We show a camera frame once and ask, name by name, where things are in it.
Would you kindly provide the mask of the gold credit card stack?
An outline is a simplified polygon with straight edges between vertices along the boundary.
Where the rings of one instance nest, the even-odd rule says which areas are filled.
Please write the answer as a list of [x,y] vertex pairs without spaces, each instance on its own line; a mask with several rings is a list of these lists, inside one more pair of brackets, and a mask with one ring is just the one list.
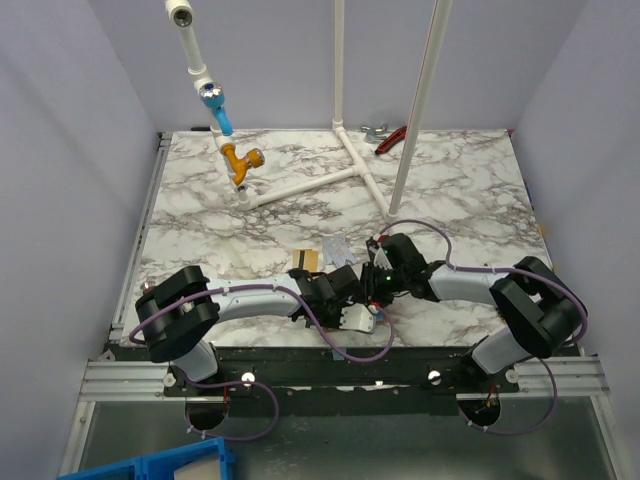
[[314,249],[295,249],[292,256],[292,268],[317,272],[319,252]]

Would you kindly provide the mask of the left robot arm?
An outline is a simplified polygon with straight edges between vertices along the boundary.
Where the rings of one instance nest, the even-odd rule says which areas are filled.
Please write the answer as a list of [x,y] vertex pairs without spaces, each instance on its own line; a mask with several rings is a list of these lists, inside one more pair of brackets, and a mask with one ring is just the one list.
[[294,268],[257,280],[210,280],[193,265],[144,293],[135,310],[150,360],[172,363],[197,393],[209,395],[222,380],[214,347],[204,340],[215,324],[265,315],[310,319],[312,311],[320,326],[338,328],[346,309],[365,300],[350,266],[330,273]]

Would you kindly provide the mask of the silver VIP card stack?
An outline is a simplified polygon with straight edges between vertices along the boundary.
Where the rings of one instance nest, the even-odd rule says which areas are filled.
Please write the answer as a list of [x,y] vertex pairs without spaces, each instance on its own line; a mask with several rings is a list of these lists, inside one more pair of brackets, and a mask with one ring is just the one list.
[[351,252],[344,236],[326,236],[321,240],[323,260],[325,265],[333,265],[336,268],[353,266],[358,263],[356,256]]

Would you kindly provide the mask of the black VIP card stack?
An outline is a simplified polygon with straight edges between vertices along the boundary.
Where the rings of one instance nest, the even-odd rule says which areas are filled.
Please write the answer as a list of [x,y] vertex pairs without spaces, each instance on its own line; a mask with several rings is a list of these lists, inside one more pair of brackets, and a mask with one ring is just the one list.
[[380,249],[379,242],[376,239],[374,239],[373,237],[369,237],[366,240],[365,245],[366,245],[366,250],[367,250],[368,257],[369,257],[369,261],[370,262],[374,262],[374,259],[375,259],[376,255],[377,255],[377,253],[378,253],[378,251]]

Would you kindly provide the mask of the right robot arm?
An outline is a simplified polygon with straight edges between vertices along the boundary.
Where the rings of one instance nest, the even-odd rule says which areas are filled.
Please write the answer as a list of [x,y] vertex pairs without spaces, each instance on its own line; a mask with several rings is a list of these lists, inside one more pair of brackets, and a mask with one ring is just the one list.
[[587,312],[575,294],[539,258],[513,267],[460,267],[448,259],[427,262],[409,236],[367,241],[364,298],[385,307],[402,293],[429,302],[466,301],[492,306],[506,326],[466,354],[460,379],[480,392],[504,368],[529,357],[547,359],[583,331]]

